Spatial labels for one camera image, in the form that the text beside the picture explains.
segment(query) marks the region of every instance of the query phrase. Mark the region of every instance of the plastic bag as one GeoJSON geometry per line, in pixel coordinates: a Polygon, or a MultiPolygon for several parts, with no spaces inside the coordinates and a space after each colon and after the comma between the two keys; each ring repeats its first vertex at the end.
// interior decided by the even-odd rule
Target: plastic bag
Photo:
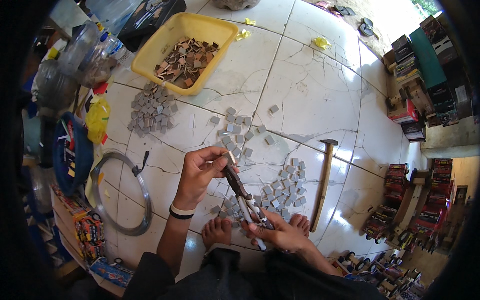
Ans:
{"type": "Polygon", "coordinates": [[[102,142],[107,132],[108,117],[110,116],[110,105],[104,98],[99,98],[90,106],[85,116],[85,123],[88,127],[88,139],[94,144],[102,142]]]}

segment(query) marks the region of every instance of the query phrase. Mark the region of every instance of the water bottle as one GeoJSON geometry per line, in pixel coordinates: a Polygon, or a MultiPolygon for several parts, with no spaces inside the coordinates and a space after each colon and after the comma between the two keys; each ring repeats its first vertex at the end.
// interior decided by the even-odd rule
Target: water bottle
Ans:
{"type": "Polygon", "coordinates": [[[129,51],[116,36],[103,35],[100,41],[104,44],[104,52],[116,59],[125,69],[130,71],[130,65],[135,55],[129,51]]]}

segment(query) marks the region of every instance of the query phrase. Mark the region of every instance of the hand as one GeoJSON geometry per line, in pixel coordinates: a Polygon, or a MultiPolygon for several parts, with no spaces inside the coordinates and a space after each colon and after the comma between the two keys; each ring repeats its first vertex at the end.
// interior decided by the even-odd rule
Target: hand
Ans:
{"type": "Polygon", "coordinates": [[[194,209],[205,197],[210,181],[225,177],[222,170],[228,159],[222,154],[227,151],[225,148],[210,146],[185,154],[177,195],[173,200],[176,208],[194,209]]]}
{"type": "Polygon", "coordinates": [[[241,226],[247,231],[247,237],[252,239],[252,245],[257,245],[255,237],[259,237],[264,241],[273,244],[276,248],[282,251],[288,250],[290,253],[301,252],[314,244],[304,235],[300,234],[292,225],[285,222],[278,214],[267,211],[261,208],[267,219],[272,223],[275,230],[270,230],[265,227],[257,226],[254,223],[247,224],[243,221],[241,226]]]}

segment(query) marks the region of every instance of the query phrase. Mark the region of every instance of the coil of wire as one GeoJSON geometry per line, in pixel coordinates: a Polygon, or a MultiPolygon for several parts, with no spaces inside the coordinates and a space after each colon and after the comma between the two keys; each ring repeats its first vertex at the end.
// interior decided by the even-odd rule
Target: coil of wire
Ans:
{"type": "Polygon", "coordinates": [[[150,227],[150,224],[152,223],[152,217],[153,217],[153,210],[152,210],[152,200],[150,199],[150,195],[148,193],[148,190],[145,185],[145,181],[142,177],[141,174],[137,175],[137,180],[138,183],[140,184],[140,188],[142,189],[142,194],[144,197],[145,201],[145,212],[144,212],[144,217],[141,221],[141,223],[134,228],[126,228],[121,225],[119,225],[117,222],[115,222],[110,215],[108,214],[107,210],[102,204],[102,199],[100,197],[100,191],[98,188],[98,175],[100,174],[100,171],[102,169],[102,166],[109,160],[109,159],[119,159],[122,162],[124,162],[130,170],[134,168],[134,164],[132,161],[129,160],[128,157],[126,157],[124,154],[120,152],[107,152],[103,155],[102,160],[95,166],[95,168],[91,172],[91,177],[92,177],[92,190],[94,193],[94,201],[96,203],[96,209],[98,210],[98,213],[102,217],[102,220],[106,220],[108,223],[110,223],[118,232],[123,233],[125,235],[129,236],[139,236],[144,234],[148,228],[150,227]]]}

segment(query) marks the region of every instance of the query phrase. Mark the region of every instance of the foot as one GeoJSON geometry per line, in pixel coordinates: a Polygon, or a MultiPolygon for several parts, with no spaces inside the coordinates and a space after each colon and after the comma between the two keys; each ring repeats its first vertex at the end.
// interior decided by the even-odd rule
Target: foot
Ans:
{"type": "Polygon", "coordinates": [[[228,218],[223,220],[220,217],[211,219],[202,229],[202,239],[207,251],[215,243],[230,245],[232,240],[232,222],[228,218]]]}
{"type": "Polygon", "coordinates": [[[307,216],[302,216],[300,214],[294,214],[290,219],[290,225],[298,230],[302,235],[308,237],[310,230],[310,221],[307,219],[307,216]]]}

